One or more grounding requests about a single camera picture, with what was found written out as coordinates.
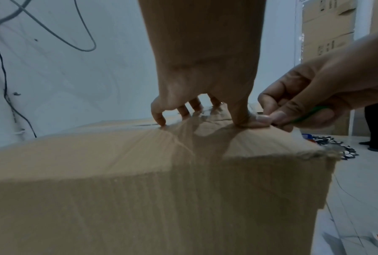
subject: floor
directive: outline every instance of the floor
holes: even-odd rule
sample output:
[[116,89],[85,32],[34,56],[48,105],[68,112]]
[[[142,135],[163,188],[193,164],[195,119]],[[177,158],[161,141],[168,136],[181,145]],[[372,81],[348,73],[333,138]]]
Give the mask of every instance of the floor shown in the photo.
[[339,137],[359,156],[338,163],[327,198],[318,213],[312,255],[378,255],[370,241],[378,233],[378,152],[358,142],[367,137]]

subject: black and white patterned fabric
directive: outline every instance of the black and white patterned fabric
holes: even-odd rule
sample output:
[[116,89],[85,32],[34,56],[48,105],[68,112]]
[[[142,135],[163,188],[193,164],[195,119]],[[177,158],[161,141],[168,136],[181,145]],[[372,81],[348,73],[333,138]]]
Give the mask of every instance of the black and white patterned fabric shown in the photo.
[[344,152],[342,152],[342,156],[341,156],[342,160],[349,160],[349,159],[356,158],[356,156],[358,156],[355,149],[351,148],[348,145],[344,145],[343,142],[335,141],[335,139],[331,136],[324,136],[323,137],[323,136],[313,135],[312,138],[317,144],[322,145],[322,146],[326,146],[326,145],[340,145],[340,146],[342,146],[344,148]]

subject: green tool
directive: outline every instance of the green tool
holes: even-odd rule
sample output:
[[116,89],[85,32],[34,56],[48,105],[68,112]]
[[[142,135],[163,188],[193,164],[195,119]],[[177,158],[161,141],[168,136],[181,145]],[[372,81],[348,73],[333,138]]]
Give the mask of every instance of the green tool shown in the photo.
[[298,122],[304,121],[307,118],[311,117],[313,114],[317,113],[318,111],[320,111],[322,109],[326,109],[326,108],[328,108],[328,107],[327,106],[315,106],[309,113],[307,113],[306,115],[292,121],[291,123],[298,123]]

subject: hand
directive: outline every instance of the hand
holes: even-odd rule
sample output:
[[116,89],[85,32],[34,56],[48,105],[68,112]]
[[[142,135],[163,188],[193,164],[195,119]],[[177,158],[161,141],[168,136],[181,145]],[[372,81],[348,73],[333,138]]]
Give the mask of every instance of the hand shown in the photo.
[[266,127],[267,116],[248,111],[259,61],[266,0],[139,0],[157,64],[159,96],[151,112],[165,125],[163,112],[185,103],[201,110],[198,96],[226,103],[235,124]]
[[284,130],[314,106],[322,109],[297,127],[330,126],[344,113],[378,103],[378,33],[350,47],[296,66],[259,95],[263,114]]

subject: fingernail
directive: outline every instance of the fingernail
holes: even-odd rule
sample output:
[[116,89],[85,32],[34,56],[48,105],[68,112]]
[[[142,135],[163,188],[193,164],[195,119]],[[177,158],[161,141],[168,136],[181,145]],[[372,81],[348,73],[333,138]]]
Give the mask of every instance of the fingernail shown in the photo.
[[263,123],[263,124],[269,124],[270,125],[273,122],[273,119],[272,119],[272,117],[267,116],[267,115],[257,114],[256,115],[256,121]]
[[279,111],[276,111],[276,112],[270,114],[270,117],[273,119],[274,123],[279,123],[287,117],[287,114],[285,114],[283,111],[279,110]]

